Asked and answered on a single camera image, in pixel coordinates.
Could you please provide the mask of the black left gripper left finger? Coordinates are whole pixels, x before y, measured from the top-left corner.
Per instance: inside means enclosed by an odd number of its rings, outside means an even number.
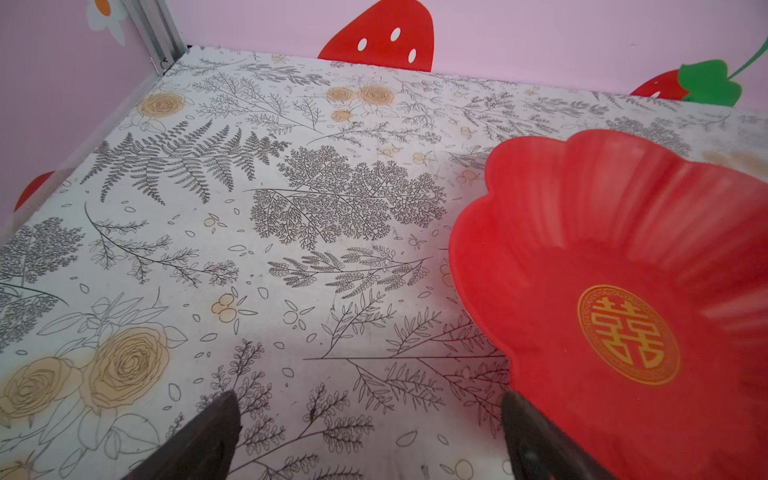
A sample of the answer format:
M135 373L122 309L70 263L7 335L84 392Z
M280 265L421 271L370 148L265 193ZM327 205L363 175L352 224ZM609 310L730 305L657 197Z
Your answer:
M241 428L237 397L229 391L213 400L124 479L226 479Z

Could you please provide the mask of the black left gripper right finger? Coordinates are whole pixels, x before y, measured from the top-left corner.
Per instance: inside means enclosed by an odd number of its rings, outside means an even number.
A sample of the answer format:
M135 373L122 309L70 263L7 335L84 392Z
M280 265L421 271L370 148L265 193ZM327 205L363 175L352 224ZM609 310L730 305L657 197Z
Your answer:
M515 479L616 480L519 392L504 394L501 414Z

